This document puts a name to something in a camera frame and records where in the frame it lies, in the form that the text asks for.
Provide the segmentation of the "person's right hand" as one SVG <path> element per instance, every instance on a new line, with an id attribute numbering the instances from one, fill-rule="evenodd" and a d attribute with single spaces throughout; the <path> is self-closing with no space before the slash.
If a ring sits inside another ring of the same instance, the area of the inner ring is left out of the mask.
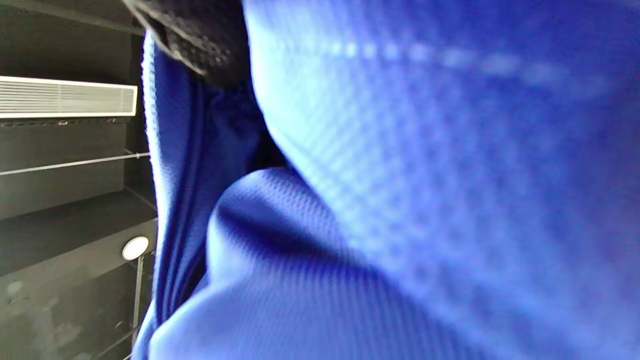
<path id="1" fill-rule="evenodd" d="M 155 44 L 212 86 L 250 78 L 249 35 L 241 0 L 124 0 Z"/>

